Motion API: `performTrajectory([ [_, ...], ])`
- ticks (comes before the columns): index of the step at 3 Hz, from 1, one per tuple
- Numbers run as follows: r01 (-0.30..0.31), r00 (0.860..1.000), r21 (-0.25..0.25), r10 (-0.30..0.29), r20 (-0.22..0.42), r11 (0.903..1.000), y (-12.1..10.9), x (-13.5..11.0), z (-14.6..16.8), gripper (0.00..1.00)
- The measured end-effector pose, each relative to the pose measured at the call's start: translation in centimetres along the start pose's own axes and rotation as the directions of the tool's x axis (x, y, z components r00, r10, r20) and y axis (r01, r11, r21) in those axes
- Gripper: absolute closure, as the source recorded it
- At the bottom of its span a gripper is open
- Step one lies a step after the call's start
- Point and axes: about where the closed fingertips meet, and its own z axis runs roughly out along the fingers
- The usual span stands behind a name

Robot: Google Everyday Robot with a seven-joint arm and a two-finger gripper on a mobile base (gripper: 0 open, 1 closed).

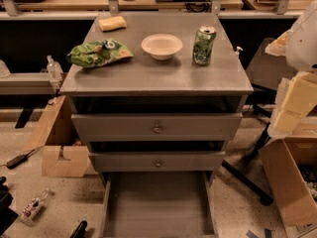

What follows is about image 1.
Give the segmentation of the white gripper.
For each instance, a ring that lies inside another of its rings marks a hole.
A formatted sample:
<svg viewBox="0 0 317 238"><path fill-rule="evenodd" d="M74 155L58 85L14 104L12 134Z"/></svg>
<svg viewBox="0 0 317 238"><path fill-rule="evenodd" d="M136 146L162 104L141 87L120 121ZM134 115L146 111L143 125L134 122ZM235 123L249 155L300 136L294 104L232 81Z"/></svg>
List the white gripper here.
<svg viewBox="0 0 317 238"><path fill-rule="evenodd" d="M268 134L272 138L285 138L298 127L317 105L317 74L299 72L291 80L284 78L275 98Z"/></svg>

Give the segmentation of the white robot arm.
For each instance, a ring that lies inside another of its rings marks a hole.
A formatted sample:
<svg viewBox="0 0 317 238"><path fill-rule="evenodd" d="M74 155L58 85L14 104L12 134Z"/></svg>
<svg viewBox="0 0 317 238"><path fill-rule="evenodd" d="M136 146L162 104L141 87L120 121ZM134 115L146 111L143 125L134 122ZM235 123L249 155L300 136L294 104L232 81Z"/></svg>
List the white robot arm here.
<svg viewBox="0 0 317 238"><path fill-rule="evenodd" d="M272 138L285 138L317 105L317 1L265 52L285 56L287 65L297 70L292 79L281 80L267 129Z"/></svg>

